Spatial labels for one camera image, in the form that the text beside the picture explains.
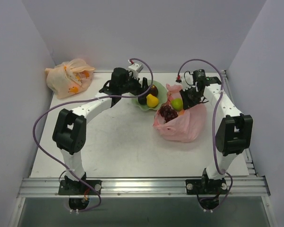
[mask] screw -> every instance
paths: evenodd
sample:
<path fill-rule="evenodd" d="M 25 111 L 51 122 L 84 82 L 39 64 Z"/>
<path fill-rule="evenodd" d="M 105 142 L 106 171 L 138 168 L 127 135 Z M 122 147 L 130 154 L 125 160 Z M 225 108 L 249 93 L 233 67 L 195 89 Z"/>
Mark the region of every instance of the screw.
<path fill-rule="evenodd" d="M 186 188 L 187 188 L 188 190 L 192 190 L 192 189 L 193 189 L 193 185 L 192 185 L 191 183 L 188 183 L 188 184 L 186 185 Z"/>
<path fill-rule="evenodd" d="M 100 191 L 101 190 L 101 186 L 98 183 L 95 185 L 95 190 L 96 191 Z"/>
<path fill-rule="evenodd" d="M 225 183 L 222 183 L 222 189 L 226 190 L 227 189 L 227 185 Z"/>

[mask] green bowl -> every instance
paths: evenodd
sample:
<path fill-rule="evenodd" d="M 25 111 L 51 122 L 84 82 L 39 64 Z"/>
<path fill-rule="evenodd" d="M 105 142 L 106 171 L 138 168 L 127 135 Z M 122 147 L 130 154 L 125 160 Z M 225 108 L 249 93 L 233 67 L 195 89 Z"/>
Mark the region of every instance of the green bowl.
<path fill-rule="evenodd" d="M 157 98 L 159 99 L 159 104 L 156 107 L 151 108 L 151 107 L 148 107 L 147 105 L 141 105 L 140 103 L 138 103 L 138 98 L 131 99 L 131 102 L 134 105 L 137 105 L 138 107 L 140 107 L 142 111 L 147 111 L 149 109 L 158 110 L 162 104 L 167 102 L 167 89 L 162 84 L 160 84 L 159 82 L 155 80 L 153 81 L 153 85 L 155 85 L 157 87 L 157 90 L 159 91 L 159 94 L 157 96 Z"/>

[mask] tabletop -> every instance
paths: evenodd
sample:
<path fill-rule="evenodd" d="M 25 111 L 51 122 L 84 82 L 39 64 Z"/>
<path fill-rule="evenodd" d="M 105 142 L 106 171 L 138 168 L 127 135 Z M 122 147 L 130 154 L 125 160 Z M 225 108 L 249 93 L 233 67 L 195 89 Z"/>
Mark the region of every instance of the tabletop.
<path fill-rule="evenodd" d="M 154 80 L 164 86 L 175 84 L 176 73 L 154 73 Z M 218 76 L 207 73 L 207 76 Z M 87 91 L 59 100 L 54 95 L 51 107 L 75 100 L 92 98 L 111 73 L 95 73 Z M 150 73 L 139 77 L 150 79 Z M 80 104 L 71 104 L 51 111 L 46 119 L 41 145 L 52 155 L 63 160 L 60 150 L 52 140 L 52 133 L 62 108 L 72 109 Z M 212 113 L 213 107 L 206 104 L 207 121 L 199 137 L 190 143 L 164 140 L 153 128 L 155 111 L 143 112 L 130 99 L 121 99 L 113 108 L 96 116 L 88 125 L 86 143 L 82 149 L 82 163 L 87 177 L 184 177 L 201 176 L 204 168 L 213 160 Z M 30 177 L 59 177 L 64 167 L 37 151 Z M 243 155 L 230 165 L 233 176 L 249 175 Z"/>

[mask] red grapes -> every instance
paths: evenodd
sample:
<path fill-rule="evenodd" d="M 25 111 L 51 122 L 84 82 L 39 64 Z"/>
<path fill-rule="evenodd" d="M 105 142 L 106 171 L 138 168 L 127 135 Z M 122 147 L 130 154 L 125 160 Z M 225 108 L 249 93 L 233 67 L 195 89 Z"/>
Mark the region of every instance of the red grapes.
<path fill-rule="evenodd" d="M 169 105 L 162 106 L 159 113 L 165 119 L 166 123 L 178 117 L 178 113 Z"/>

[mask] plastic bag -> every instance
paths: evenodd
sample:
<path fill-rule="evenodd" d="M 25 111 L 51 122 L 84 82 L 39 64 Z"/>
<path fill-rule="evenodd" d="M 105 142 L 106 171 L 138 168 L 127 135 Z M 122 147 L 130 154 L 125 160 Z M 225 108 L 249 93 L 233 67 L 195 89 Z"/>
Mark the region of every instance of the plastic bag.
<path fill-rule="evenodd" d="M 66 61 L 54 69 L 45 69 L 46 83 L 57 98 L 66 98 L 87 90 L 94 70 L 83 59 Z"/>
<path fill-rule="evenodd" d="M 181 85 L 170 86 L 166 84 L 168 90 L 168 100 L 165 105 L 169 105 L 175 98 L 181 98 Z M 188 110 L 178 113 L 179 116 L 167 123 L 160 115 L 159 110 L 155 114 L 153 127 L 159 131 L 161 136 L 166 140 L 191 142 L 195 140 L 202 132 L 206 118 L 207 109 L 204 104 L 198 104 Z"/>

